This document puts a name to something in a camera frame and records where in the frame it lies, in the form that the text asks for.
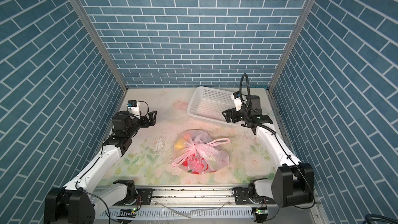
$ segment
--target mounting plate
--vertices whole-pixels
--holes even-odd
[[[150,205],[150,202],[152,201],[152,192],[153,189],[135,189],[138,194],[137,196],[141,196],[141,205]],[[114,204],[114,206],[128,206],[125,205],[123,203],[123,201],[119,201],[117,203]]]
[[[250,198],[250,193],[248,188],[244,187],[236,187],[233,190],[233,194],[235,196],[235,204],[236,205],[248,205],[248,204],[261,204],[262,198],[260,200],[252,200]],[[275,204],[275,201],[272,198],[264,197],[267,204]]]

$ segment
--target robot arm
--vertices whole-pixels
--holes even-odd
[[[243,127],[251,128],[259,141],[267,148],[273,165],[277,168],[273,181],[252,180],[249,184],[250,198],[273,198],[279,207],[310,203],[314,200],[314,171],[309,163],[302,163],[276,133],[271,118],[262,115],[260,98],[250,95],[249,80],[246,77],[248,95],[243,97],[241,87],[231,95],[235,108],[222,112],[226,122],[243,121]]]
[[[100,152],[71,181],[62,188],[51,189],[45,198],[44,224],[91,224],[107,206],[123,201],[131,205],[137,201],[133,181],[118,180],[107,190],[93,195],[93,191],[108,169],[127,151],[141,127],[153,126],[157,112],[140,116],[137,109],[117,112],[112,117],[112,135],[102,144]]]

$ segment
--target floral tablecloth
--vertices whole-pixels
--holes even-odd
[[[147,89],[147,93],[142,90],[144,89],[130,89],[125,101],[146,101],[150,111],[158,111],[157,123],[153,127],[139,130],[132,139],[130,148],[109,169],[99,185],[110,185],[117,179],[134,180],[136,185],[184,185],[248,183],[251,179],[274,177],[275,168],[272,167],[268,151],[258,142],[251,129],[240,126],[222,127],[187,115],[186,109],[194,90]],[[264,99],[265,90],[252,89],[251,93],[259,95],[256,92],[258,90],[263,90],[263,97],[260,96],[263,114],[268,114],[275,121],[268,99]],[[176,138],[187,130],[203,130],[214,139],[230,138],[229,144],[221,145],[230,156],[229,166],[204,175],[183,172],[178,167],[172,168],[173,145]]]

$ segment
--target blue brick wallpaper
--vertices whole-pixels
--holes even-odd
[[[275,97],[331,223],[398,218],[398,0],[316,0]]]
[[[81,0],[129,87],[268,86],[305,0]]]
[[[36,223],[122,91],[67,0],[0,0],[0,60],[0,223]]]

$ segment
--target wire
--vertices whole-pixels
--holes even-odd
[[[111,218],[111,212],[109,211],[109,207],[108,207],[108,205],[106,204],[106,202],[105,202],[101,197],[99,197],[99,196],[97,196],[97,195],[94,195],[94,194],[92,194],[92,193],[89,193],[89,192],[87,192],[87,191],[85,191],[85,190],[82,190],[82,189],[80,189],[80,188],[78,188],[77,190],[79,190],[79,191],[81,191],[81,192],[84,192],[84,193],[86,193],[86,194],[88,194],[88,195],[91,195],[91,196],[93,196],[93,197],[96,197],[96,198],[100,199],[100,200],[104,203],[104,205],[105,205],[105,207],[106,207],[106,210],[108,211],[108,212],[105,211],[105,214],[106,214],[106,215],[108,216],[108,218],[109,218],[109,221],[108,221],[109,224],[111,223],[111,220],[114,221],[114,222],[120,223],[119,221],[114,220],[114,219]]]
[[[296,207],[296,208],[299,208],[299,209],[310,209],[310,208],[312,208],[314,205],[315,205],[315,199],[314,199],[314,203],[311,205],[311,207],[306,207],[306,208],[302,208],[302,207],[298,207],[298,206],[295,206],[295,207]]]
[[[235,191],[237,188],[239,188],[239,187],[234,187],[234,188],[231,189],[232,194],[233,194],[235,197],[238,197],[238,196],[239,196],[239,195],[236,195],[236,194],[234,193],[234,191]]]
[[[140,197],[140,207],[138,207],[138,197]],[[137,210],[135,212],[137,212],[140,209],[141,209],[141,195],[137,195]]]
[[[367,224],[371,224],[371,222],[378,221],[378,222],[385,222],[391,224],[398,224],[398,220],[391,219],[389,217],[385,217],[378,214],[367,214],[365,215],[365,221]]]
[[[76,180],[76,183],[75,183],[75,188],[76,189],[78,189],[77,188],[77,183],[79,182],[79,180],[82,179],[84,177],[84,175],[87,174],[87,172],[89,172],[94,167],[94,165],[98,162],[98,160],[102,157],[102,152],[103,152],[103,146],[101,147],[101,152],[100,152],[99,157],[97,158],[97,160],[93,163],[93,165],[86,172],[84,172],[84,174],[78,180]]]
[[[265,125],[257,124],[257,123],[254,123],[254,122],[249,122],[249,121],[247,120],[247,119],[249,118],[249,116],[248,116],[248,109],[249,109],[249,107],[251,107],[251,105],[250,105],[250,104],[251,104],[251,95],[250,95],[249,77],[247,76],[246,73],[244,73],[244,74],[242,75],[241,79],[240,79],[239,94],[240,94],[240,99],[241,99],[241,101],[242,101],[242,103],[243,103],[243,98],[242,98],[242,84],[243,84],[243,79],[244,79],[245,77],[246,77],[246,89],[247,89],[247,92],[248,92],[248,95],[247,95],[248,97],[246,98],[246,109],[245,109],[245,115],[244,115],[244,117],[243,117],[244,122],[245,122],[246,124],[254,125],[254,126],[257,126],[257,127],[262,127],[262,128],[264,128],[264,129],[270,131],[270,132],[272,133],[271,135],[275,135],[275,139],[277,140],[279,146],[282,148],[282,151],[285,153],[286,157],[289,158],[290,161],[296,166],[297,170],[300,172],[301,176],[303,177],[304,181],[307,183],[308,187],[311,188],[311,186],[310,186],[310,184],[308,183],[307,179],[306,179],[306,178],[304,177],[304,175],[301,173],[301,170],[299,169],[299,167],[298,167],[298,166],[296,165],[296,163],[294,163],[294,161],[291,159],[291,155],[287,154],[287,152],[286,152],[285,149],[283,148],[281,142],[279,142],[278,137],[276,136],[276,134],[277,134],[276,131],[275,131],[275,130],[272,130],[270,127],[267,127],[267,126],[265,126]],[[301,209],[309,209],[309,208],[312,208],[314,205],[315,205],[315,199],[314,199],[314,203],[312,204],[311,207],[308,207],[308,208],[301,208],[301,207],[297,207],[297,206],[295,206],[295,207],[301,208]]]
[[[265,197],[264,197],[263,204],[261,205],[261,207],[264,207],[264,203],[266,204],[266,208],[268,209],[267,201],[266,201],[266,198],[265,198]]]
[[[137,103],[138,102],[143,102],[143,103],[145,103],[145,104],[147,104],[147,113],[145,114],[145,115],[147,115],[148,113],[149,113],[149,106],[148,106],[148,103],[146,103],[145,101],[137,101]]]
[[[122,114],[118,114],[117,116],[120,116],[120,115],[133,116],[133,117],[135,117],[135,118],[137,118],[137,117],[143,117],[143,116],[141,116],[141,115],[132,114],[132,113],[122,113]]]
[[[78,188],[78,187],[77,187],[77,184],[79,183],[79,180],[81,180],[81,179],[84,177],[84,175],[87,174],[87,172],[89,172],[89,171],[94,167],[94,165],[98,162],[98,160],[102,157],[102,152],[103,152],[103,146],[102,146],[102,148],[101,148],[101,152],[100,152],[99,157],[97,158],[97,160],[93,163],[93,165],[92,165],[86,172],[84,172],[84,174],[83,174],[78,180],[76,180],[75,188],[76,188],[76,190],[79,190],[79,191],[81,191],[81,192],[84,192],[84,193],[86,193],[86,194],[88,194],[88,195],[91,195],[91,196],[93,196],[93,197],[97,197],[98,199],[100,199],[100,200],[105,204],[105,207],[106,207],[106,209],[108,210],[108,213],[105,212],[105,214],[106,214],[106,215],[108,216],[108,218],[109,218],[109,222],[108,222],[108,223],[111,223],[111,220],[113,220],[113,221],[115,221],[115,220],[111,218],[111,212],[109,211],[108,205],[105,203],[105,201],[102,200],[101,197],[99,197],[99,196],[97,196],[97,195],[94,195],[94,194],[92,194],[92,193],[89,193],[89,192],[83,190],[83,188]]]
[[[274,219],[277,215],[278,215],[278,213],[279,213],[279,209],[280,209],[280,207],[278,207],[278,210],[276,211],[276,214],[271,218],[271,219],[268,219],[268,220],[266,220],[266,221],[269,221],[269,220],[272,220],[272,219]]]

